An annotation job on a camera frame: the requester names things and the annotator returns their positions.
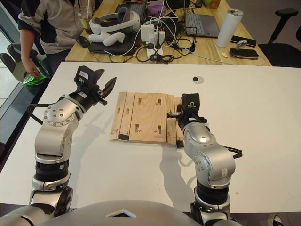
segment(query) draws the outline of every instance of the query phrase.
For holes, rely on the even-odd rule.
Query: person's hand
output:
[[[22,60],[25,70],[30,73],[33,77],[40,77],[40,72],[38,71],[36,65],[30,59]]]

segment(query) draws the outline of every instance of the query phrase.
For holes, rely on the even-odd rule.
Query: vr headset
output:
[[[102,27],[104,20],[117,19],[119,24],[114,26]],[[90,20],[90,27],[94,34],[102,32],[113,32],[122,30],[123,33],[136,32],[140,28],[140,18],[136,12],[130,11],[127,7],[121,7],[117,13],[107,14],[100,18]]]

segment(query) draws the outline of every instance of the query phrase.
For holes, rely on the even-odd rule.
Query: laptop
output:
[[[115,13],[123,6],[127,7],[130,11],[136,12],[139,15],[140,23],[144,21],[146,4],[119,4]]]
[[[217,38],[220,29],[214,16],[185,12],[187,35]]]
[[[89,45],[88,49],[90,52],[95,52],[95,53],[106,53],[106,51],[108,51],[109,53],[119,55],[128,52],[131,49],[131,47],[134,45],[131,51],[129,51],[126,54],[126,55],[132,55],[140,46],[139,43],[141,42],[140,35],[138,35],[134,43],[136,35],[137,33],[127,34],[123,40],[123,43],[116,42],[111,46],[105,46],[103,43],[99,43],[99,42],[92,42]]]

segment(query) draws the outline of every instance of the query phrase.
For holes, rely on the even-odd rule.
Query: computer mouse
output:
[[[195,6],[196,6],[197,8],[201,8],[202,5],[203,5],[203,0],[197,0],[197,1],[196,1]]]
[[[84,36],[79,36],[77,39],[76,39],[76,42],[83,48],[86,48],[90,45],[90,42],[89,40],[84,37]]]

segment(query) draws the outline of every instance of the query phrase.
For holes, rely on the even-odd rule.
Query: purple object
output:
[[[162,3],[160,5],[150,4],[147,6],[147,15],[159,17],[162,9]],[[166,7],[163,6],[161,16],[165,16]]]

